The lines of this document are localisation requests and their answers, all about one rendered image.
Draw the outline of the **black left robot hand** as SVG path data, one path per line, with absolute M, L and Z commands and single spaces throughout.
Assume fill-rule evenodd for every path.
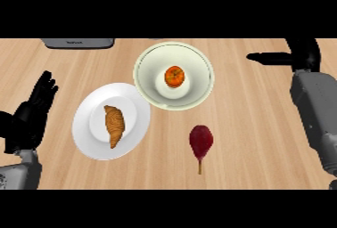
M 30 99 L 20 104 L 15 114 L 0 111 L 0 138 L 7 139 L 5 153 L 35 150 L 42 141 L 58 85 L 52 72 L 45 71 L 32 91 Z

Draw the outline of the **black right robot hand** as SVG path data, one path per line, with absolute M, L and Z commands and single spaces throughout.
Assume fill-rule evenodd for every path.
M 293 71 L 301 69 L 320 72 L 321 52 L 315 38 L 287 38 L 290 53 L 250 53 L 247 58 L 262 65 L 290 66 Z

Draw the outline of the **cream bowl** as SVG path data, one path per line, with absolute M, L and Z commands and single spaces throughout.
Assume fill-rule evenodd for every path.
M 165 110 L 188 110 L 208 99 L 215 73 L 205 53 L 181 42 L 163 42 L 141 54 L 134 78 L 147 101 Z

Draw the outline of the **white plate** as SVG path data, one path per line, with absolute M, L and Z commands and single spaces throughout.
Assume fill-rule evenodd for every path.
M 126 131 L 114 148 L 106 126 L 106 105 L 122 110 L 126 123 Z M 120 158 L 138 147 L 150 123 L 151 105 L 138 88 L 128 83 L 104 85 L 89 94 L 76 112 L 73 138 L 79 150 L 92 159 Z

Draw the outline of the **brown croissant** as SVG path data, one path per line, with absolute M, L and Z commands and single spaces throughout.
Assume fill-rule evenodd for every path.
M 116 106 L 106 105 L 106 127 L 110 134 L 111 148 L 119 144 L 126 131 L 126 122 L 122 110 Z

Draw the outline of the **grey appliance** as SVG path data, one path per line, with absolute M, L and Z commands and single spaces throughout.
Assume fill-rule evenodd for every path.
M 113 38 L 43 38 L 52 49 L 106 49 L 114 46 Z

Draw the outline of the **orange round fruit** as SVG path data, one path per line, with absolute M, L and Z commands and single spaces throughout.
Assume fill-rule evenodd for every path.
M 179 66 L 172 66 L 165 72 L 165 82 L 172 88 L 178 88 L 185 82 L 185 71 Z

